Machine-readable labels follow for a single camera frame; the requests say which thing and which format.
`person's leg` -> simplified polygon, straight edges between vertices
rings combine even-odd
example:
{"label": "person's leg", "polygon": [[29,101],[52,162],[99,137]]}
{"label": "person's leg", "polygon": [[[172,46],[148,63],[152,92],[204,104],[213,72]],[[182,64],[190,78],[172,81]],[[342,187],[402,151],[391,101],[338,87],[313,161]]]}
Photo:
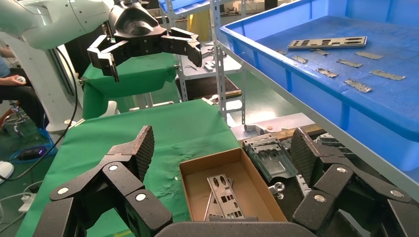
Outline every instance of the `person's leg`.
{"label": "person's leg", "polygon": [[0,100],[17,100],[38,128],[43,127],[44,110],[35,91],[27,86],[0,86]]}

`black cable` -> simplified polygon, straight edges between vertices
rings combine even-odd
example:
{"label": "black cable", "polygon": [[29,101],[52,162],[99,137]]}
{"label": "black cable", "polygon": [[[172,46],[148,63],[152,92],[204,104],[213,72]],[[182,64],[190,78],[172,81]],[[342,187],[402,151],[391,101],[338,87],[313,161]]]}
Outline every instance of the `black cable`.
{"label": "black cable", "polygon": [[[67,61],[67,59],[66,59],[66,57],[64,57],[64,54],[60,51],[60,49],[59,48],[57,48],[57,51],[61,54],[61,56],[63,57],[63,59],[64,59],[64,61],[66,62],[66,64],[67,64],[67,67],[68,67],[68,69],[69,70],[71,70],[71,66],[70,66],[70,64],[68,63],[68,61]],[[19,178],[21,178],[21,177],[23,177],[25,174],[27,174],[29,171],[31,171],[37,164],[39,164],[40,163],[40,161],[41,160],[43,160],[43,158],[45,157],[45,156],[47,156],[54,148],[55,148],[55,146],[57,146],[57,144],[61,141],[61,139],[64,137],[64,135],[67,133],[67,131],[68,131],[68,129],[70,128],[70,126],[71,126],[71,122],[74,120],[74,117],[76,116],[76,111],[77,111],[77,103],[78,103],[78,95],[77,95],[77,84],[76,84],[76,78],[74,77],[74,74],[73,74],[73,72],[71,72],[71,77],[73,78],[73,83],[74,83],[74,91],[75,91],[75,93],[74,93],[74,96],[75,96],[75,99],[76,99],[76,101],[75,101],[75,105],[74,105],[74,111],[73,111],[73,115],[71,116],[71,119],[70,119],[70,122],[69,122],[69,124],[68,124],[68,126],[66,127],[66,129],[64,130],[64,133],[60,136],[60,138],[58,138],[58,140],[54,143],[54,145],[39,159],[39,160],[37,160],[31,167],[29,167],[27,170],[25,170],[23,173],[21,173],[19,176],[17,176],[16,178],[11,178],[11,179],[8,179],[8,178],[5,178],[5,177],[3,177],[3,176],[1,176],[0,175],[0,179],[2,179],[2,180],[4,180],[4,181],[15,181],[15,180],[17,180],[17,179],[19,179]]]}

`workbench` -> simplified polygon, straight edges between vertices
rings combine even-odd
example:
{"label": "workbench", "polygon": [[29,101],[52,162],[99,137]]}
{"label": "workbench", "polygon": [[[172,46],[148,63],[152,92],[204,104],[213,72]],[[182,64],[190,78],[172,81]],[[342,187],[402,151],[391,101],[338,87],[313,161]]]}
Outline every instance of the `workbench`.
{"label": "workbench", "polygon": [[91,64],[82,76],[84,82],[83,118],[97,118],[106,112],[110,99],[139,95],[163,88],[176,77],[176,60],[172,54],[159,53],[132,57],[117,66],[120,82],[104,76]]}
{"label": "workbench", "polygon": [[[88,119],[71,128],[17,236],[32,236],[55,187],[96,166],[113,145],[132,141],[145,124],[153,127],[155,150],[144,184],[172,212],[175,222],[190,220],[179,163],[239,147],[217,106],[202,100]],[[112,209],[88,230],[88,236],[121,237],[130,233],[126,230]]]}

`blue bin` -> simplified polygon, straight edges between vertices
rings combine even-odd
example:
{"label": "blue bin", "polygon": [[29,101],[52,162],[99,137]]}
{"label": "blue bin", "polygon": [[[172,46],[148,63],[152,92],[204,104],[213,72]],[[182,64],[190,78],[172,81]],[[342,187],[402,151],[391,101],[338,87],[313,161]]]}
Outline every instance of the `blue bin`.
{"label": "blue bin", "polygon": [[[300,0],[221,27],[230,48],[402,171],[419,167],[419,1]],[[287,51],[292,40],[367,36],[365,48]],[[373,60],[365,51],[383,56]],[[308,59],[306,64],[291,59]],[[362,63],[359,68],[338,59]],[[332,79],[318,72],[337,73]],[[396,81],[372,75],[383,70]],[[373,90],[344,83],[354,79]]]}

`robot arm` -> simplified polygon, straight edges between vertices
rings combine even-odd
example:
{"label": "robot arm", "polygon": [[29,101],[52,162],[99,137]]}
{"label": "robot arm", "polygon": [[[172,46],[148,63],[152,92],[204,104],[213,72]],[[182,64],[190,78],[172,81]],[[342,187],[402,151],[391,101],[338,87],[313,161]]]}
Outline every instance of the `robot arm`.
{"label": "robot arm", "polygon": [[198,35],[159,26],[136,0],[1,0],[0,31],[41,50],[56,48],[92,32],[99,37],[88,53],[94,67],[119,81],[116,66],[130,57],[168,52],[187,55],[198,67],[202,55]]}
{"label": "robot arm", "polygon": [[2,0],[0,31],[41,50],[92,32],[109,18],[113,0]]}

